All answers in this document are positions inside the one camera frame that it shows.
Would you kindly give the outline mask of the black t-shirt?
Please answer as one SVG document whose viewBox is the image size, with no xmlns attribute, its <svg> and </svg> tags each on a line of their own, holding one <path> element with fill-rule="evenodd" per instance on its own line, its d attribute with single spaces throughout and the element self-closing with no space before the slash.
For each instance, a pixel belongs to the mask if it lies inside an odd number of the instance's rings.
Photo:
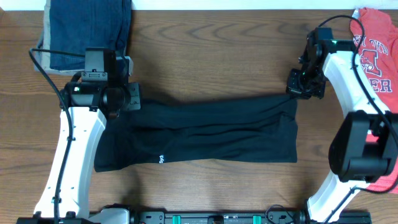
<svg viewBox="0 0 398 224">
<path fill-rule="evenodd" d="M 144 100 L 141 109 L 107 122 L 94 168 L 201 159 L 294 163 L 296 112 L 297 101 L 287 95 L 186 105 Z"/>
</svg>

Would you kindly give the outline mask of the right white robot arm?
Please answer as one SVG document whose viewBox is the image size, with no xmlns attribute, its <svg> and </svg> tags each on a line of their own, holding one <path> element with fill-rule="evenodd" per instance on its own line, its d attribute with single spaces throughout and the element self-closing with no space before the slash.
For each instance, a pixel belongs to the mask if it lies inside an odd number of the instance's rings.
<svg viewBox="0 0 398 224">
<path fill-rule="evenodd" d="M 293 69 L 287 92 L 301 99 L 322 98 L 330 82 L 344 120 L 334 137 L 330 171 L 318 191 L 295 215 L 296 223 L 360 222 L 344 208 L 369 185 L 392 173 L 397 160 L 397 114 L 375 94 L 361 69 L 358 48 L 351 40 L 308 40 Z"/>
</svg>

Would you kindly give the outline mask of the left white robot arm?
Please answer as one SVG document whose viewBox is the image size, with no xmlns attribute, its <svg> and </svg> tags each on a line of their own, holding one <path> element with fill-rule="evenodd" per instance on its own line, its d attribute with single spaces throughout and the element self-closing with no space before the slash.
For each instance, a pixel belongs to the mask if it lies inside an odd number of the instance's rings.
<svg viewBox="0 0 398 224">
<path fill-rule="evenodd" d="M 60 113 L 60 135 L 42 196 L 29 218 L 21 223 L 130 223 L 131 211 L 110 205 L 92 215 L 89 191 L 96 150 L 110 111 L 137 110 L 137 83 L 69 82 L 62 90 L 68 106 Z"/>
</svg>

